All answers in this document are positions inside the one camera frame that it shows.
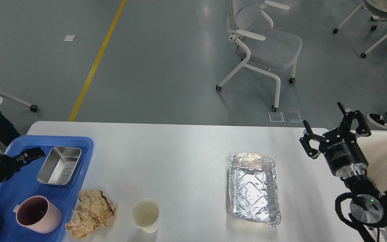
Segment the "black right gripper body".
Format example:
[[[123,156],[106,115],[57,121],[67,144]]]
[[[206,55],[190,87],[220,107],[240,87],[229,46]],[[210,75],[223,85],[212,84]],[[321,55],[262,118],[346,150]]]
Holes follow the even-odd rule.
[[[329,142],[321,143],[320,151],[324,154],[332,175],[345,177],[350,171],[367,169],[369,163],[357,143],[355,133],[333,129],[322,136]]]

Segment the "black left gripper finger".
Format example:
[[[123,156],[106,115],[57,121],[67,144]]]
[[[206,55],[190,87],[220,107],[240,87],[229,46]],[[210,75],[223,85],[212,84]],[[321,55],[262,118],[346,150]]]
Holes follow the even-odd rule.
[[[14,157],[16,159],[15,166],[24,167],[30,164],[32,161],[45,156],[46,154],[41,149],[41,147],[34,147],[27,150],[23,150],[19,155]]]

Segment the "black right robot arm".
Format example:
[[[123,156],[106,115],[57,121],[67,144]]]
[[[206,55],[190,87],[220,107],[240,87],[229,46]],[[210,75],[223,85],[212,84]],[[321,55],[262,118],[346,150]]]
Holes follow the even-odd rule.
[[[333,176],[339,177],[349,192],[335,199],[335,212],[347,226],[356,230],[364,242],[387,242],[387,190],[384,194],[368,177],[369,163],[357,143],[371,130],[364,115],[337,103],[343,114],[340,125],[317,135],[304,120],[304,135],[299,139],[306,154],[313,159],[323,154]]]

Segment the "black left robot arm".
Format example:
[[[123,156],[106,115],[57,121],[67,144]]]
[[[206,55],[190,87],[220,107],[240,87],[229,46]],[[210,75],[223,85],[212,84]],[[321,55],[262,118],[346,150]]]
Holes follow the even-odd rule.
[[[23,167],[43,157],[46,157],[46,153],[41,147],[23,150],[14,156],[0,153],[0,184],[9,181]]]

